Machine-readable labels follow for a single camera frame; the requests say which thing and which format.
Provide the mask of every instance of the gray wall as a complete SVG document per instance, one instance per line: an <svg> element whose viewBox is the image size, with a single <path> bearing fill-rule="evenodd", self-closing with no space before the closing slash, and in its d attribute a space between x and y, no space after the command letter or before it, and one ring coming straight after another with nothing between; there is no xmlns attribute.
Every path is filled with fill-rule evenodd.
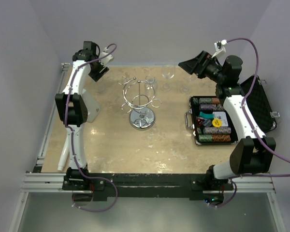
<svg viewBox="0 0 290 232"><path fill-rule="evenodd" d="M278 128L270 135L276 139L277 152L290 158L290 0L272 0L251 39L260 55L259 76L268 82L266 94L272 108L281 115ZM243 78L246 78L254 73L253 48L247 44L241 57ZM271 172L290 173L290 164L275 158ZM274 178L274 185L290 232L290 178Z"/></svg>
<svg viewBox="0 0 290 232"><path fill-rule="evenodd" d="M113 64L184 61L217 40L250 37L270 0L30 0L60 60L84 40L115 42ZM235 44L229 52L239 55Z"/></svg>
<svg viewBox="0 0 290 232"><path fill-rule="evenodd" d="M31 4L0 0L0 232L37 158L60 62Z"/></svg>

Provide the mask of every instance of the round metal base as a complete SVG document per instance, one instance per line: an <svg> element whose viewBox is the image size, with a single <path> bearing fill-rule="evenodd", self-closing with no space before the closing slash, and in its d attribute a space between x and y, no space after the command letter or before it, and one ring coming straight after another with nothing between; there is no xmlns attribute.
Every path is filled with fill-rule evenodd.
<svg viewBox="0 0 290 232"><path fill-rule="evenodd" d="M129 122L137 130L145 131L153 126L155 119L155 113L148 107L145 107L141 110L132 110Z"/></svg>

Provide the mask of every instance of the marble table surface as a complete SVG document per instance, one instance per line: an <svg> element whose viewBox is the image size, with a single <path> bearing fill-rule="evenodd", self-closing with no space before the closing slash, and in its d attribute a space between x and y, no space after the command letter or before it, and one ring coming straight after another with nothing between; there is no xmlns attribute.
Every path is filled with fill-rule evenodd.
<svg viewBox="0 0 290 232"><path fill-rule="evenodd" d="M124 103L123 86L117 83L121 76L145 80L152 74L158 83L160 108L151 109L156 115L152 128L139 131L129 123L129 114L121 110ZM88 169L92 173L205 173L212 164L229 159L233 145L198 146L192 130L186 129L184 113L189 109L190 96L215 95L215 83L209 79L185 81L186 74L176 68L170 80L172 90L160 89L165 79L161 67L110 67L103 77L105 90L96 92L89 77L85 89L100 103L101 111L92 123L86 123L84 147ZM179 88L188 84L191 93L182 94ZM130 97L137 95L131 88ZM66 130L56 113L42 172L57 173Z"/></svg>

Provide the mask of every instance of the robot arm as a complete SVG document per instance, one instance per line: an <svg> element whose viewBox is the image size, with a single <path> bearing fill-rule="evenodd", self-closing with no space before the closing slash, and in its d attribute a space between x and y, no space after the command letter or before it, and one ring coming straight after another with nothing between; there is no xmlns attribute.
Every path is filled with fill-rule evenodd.
<svg viewBox="0 0 290 232"><path fill-rule="evenodd" d="M98 58L96 55L96 49L98 45L85 41L83 49L76 52L73 56L73 70L69 81L62 93L56 94L55 101L59 113L60 120L64 123L65 118L65 108L67 97L71 90L71 96L69 99L68 117L67 125L73 129L74 133L71 134L71 129L67 130L67 139L61 154L60 162L58 168L62 168L62 164L65 164L65 157L67 153L70 153L70 164L72 169L77 169L77 166L73 159L73 152L71 146L71 139L73 136L74 141L74 153L76 155L78 164L81 168L87 166L87 161L84 152L84 123L86 121L92 122L93 119L98 115L100 111L100 105L98 102L84 89L85 81L89 75L95 82L97 82L105 73L109 71L106 64L113 59L112 55L108 55L109 50L105 48L101 52L100 57L105 57L99 61L90 63L80 68L76 73L74 80L73 74L79 66L87 63L88 61Z"/></svg>
<svg viewBox="0 0 290 232"><path fill-rule="evenodd" d="M244 115L243 105L262 140L272 150L276 146L274 139L267 138L260 130L246 101L243 102L245 94L238 84L243 61L237 56L228 56L222 66L219 64L216 56L225 52L224 45L226 41L215 43L215 56L202 51L197 57L178 64L189 74L194 73L200 79L208 77L216 82L216 96L228 112L239 140L229 161L209 168L207 174L211 177L206 180L207 182L227 179L237 174L265 173L269 170L273 155L265 150L256 138Z"/></svg>

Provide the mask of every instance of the white mounting bracket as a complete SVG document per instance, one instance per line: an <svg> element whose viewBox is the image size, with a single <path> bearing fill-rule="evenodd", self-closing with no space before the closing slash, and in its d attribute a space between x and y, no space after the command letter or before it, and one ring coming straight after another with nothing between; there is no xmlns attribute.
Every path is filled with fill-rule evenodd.
<svg viewBox="0 0 290 232"><path fill-rule="evenodd" d="M226 53L226 48L224 47L225 45L227 45L227 40L217 41L216 43L214 43L216 52L212 55L212 58L214 57L218 58L223 54L225 54Z"/></svg>

